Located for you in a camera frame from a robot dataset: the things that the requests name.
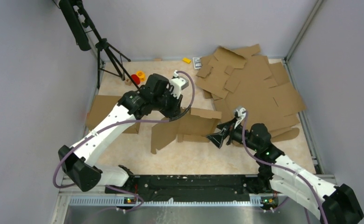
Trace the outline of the cardboard box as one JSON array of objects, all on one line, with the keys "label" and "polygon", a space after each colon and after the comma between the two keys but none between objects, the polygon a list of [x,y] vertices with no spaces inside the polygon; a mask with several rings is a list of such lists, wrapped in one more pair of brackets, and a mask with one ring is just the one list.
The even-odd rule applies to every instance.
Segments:
[{"label": "cardboard box", "polygon": [[86,127],[91,131],[112,111],[121,96],[96,95],[87,115]]},{"label": "cardboard box", "polygon": [[209,142],[207,135],[214,133],[222,113],[220,111],[191,108],[182,118],[157,123],[151,130],[151,153],[156,154],[174,140],[177,142]]}]

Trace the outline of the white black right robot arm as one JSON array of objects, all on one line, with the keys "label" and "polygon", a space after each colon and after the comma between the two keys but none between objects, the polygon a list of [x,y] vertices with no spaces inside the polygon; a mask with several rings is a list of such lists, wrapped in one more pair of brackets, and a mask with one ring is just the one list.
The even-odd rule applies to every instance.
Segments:
[{"label": "white black right robot arm", "polygon": [[282,193],[309,210],[322,224],[357,224],[364,213],[351,187],[337,186],[299,166],[271,142],[264,124],[252,125],[250,130],[230,121],[217,126],[217,133],[207,139],[221,148],[224,140],[252,149],[259,164],[258,187],[263,192]]}]

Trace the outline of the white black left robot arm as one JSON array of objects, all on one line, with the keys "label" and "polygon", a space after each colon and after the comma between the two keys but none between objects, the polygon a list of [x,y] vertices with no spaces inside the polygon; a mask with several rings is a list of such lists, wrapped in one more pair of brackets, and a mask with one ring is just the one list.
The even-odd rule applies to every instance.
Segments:
[{"label": "white black left robot arm", "polygon": [[144,123],[144,116],[159,111],[164,123],[183,116],[182,91],[189,85],[189,76],[175,71],[171,79],[159,74],[149,75],[146,83],[137,91],[128,91],[118,100],[105,118],[80,141],[71,147],[58,150],[57,166],[82,192],[94,188],[101,180],[103,171],[96,167],[101,154],[126,129],[136,123]]}]

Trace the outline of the playing card box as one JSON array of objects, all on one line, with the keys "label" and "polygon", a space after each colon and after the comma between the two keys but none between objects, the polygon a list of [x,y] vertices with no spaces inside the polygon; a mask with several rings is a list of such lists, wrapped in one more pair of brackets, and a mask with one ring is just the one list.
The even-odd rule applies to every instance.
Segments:
[{"label": "playing card box", "polygon": [[192,62],[195,70],[201,69],[202,67],[201,57],[193,57]]}]

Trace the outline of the folded closed cardboard box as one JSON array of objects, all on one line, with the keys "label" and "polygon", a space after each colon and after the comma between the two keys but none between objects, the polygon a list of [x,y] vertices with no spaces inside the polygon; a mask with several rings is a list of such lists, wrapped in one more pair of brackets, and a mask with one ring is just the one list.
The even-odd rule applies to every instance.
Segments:
[{"label": "folded closed cardboard box", "polygon": [[112,111],[121,96],[96,95],[87,115],[86,127],[91,131]]}]

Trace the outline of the red round toy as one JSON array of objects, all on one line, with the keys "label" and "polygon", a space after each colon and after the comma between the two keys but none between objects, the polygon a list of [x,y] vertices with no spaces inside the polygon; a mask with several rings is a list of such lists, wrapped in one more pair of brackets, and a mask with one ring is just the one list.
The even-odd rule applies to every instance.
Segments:
[{"label": "red round toy", "polygon": [[141,80],[140,80],[140,78],[139,78],[136,74],[132,74],[132,75],[131,75],[131,78],[132,78],[132,80],[133,80],[133,82],[134,82],[135,84],[140,85]]}]

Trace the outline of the orange round toy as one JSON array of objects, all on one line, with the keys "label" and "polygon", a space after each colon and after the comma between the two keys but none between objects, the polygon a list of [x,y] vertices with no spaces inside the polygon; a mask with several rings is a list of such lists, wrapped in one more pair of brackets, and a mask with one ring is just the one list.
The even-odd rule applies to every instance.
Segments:
[{"label": "orange round toy", "polygon": [[144,82],[146,80],[145,72],[139,70],[135,74],[137,75],[137,77],[140,79],[141,82]]}]

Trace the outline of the small wooden cube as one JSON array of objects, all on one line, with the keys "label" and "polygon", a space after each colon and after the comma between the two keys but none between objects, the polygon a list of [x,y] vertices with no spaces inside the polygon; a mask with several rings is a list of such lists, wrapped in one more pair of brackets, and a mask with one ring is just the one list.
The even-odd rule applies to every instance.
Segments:
[{"label": "small wooden cube", "polygon": [[126,80],[124,81],[124,83],[125,83],[126,85],[128,85],[128,86],[132,85],[132,82],[131,82],[131,80],[130,80],[130,79],[126,79]]}]

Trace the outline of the yellow block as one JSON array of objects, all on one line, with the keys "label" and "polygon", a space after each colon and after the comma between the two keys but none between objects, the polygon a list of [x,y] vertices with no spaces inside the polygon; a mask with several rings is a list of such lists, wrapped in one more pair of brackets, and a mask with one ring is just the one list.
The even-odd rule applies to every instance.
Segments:
[{"label": "yellow block", "polygon": [[187,64],[190,64],[190,63],[191,63],[191,59],[186,58],[186,57],[184,57],[184,58],[182,59],[182,61],[183,61],[183,62],[185,62],[185,63],[187,63]]}]

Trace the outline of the cardboard sheet pile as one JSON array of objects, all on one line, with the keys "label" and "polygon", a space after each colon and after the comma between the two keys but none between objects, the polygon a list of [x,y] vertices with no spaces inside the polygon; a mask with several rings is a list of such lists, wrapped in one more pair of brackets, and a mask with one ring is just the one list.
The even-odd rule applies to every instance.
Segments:
[{"label": "cardboard sheet pile", "polygon": [[232,120],[241,106],[248,111],[247,127],[265,124],[273,142],[299,135],[297,114],[306,106],[283,64],[270,63],[259,44],[238,49],[219,46],[200,63],[195,84],[211,95],[222,123]]}]

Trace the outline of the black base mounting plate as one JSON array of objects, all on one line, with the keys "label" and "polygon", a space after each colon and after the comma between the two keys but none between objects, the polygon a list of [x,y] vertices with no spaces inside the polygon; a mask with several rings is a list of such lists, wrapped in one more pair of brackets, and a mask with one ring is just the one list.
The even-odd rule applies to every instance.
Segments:
[{"label": "black base mounting plate", "polygon": [[146,202],[243,202],[277,204],[279,193],[257,175],[136,175],[121,187]]}]

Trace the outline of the aluminium frame rail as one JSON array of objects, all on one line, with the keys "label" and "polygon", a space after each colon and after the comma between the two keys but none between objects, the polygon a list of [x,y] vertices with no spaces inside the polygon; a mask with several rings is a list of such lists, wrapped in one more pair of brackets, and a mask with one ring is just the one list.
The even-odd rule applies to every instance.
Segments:
[{"label": "aluminium frame rail", "polygon": [[294,187],[285,178],[264,182],[257,175],[129,175],[123,186],[116,178],[90,182],[80,195],[62,198],[69,206],[108,206],[129,210],[139,206],[257,207],[275,212],[294,201],[315,215],[321,223],[357,224],[363,218],[353,190],[336,186],[319,176],[308,187],[299,181]]}]

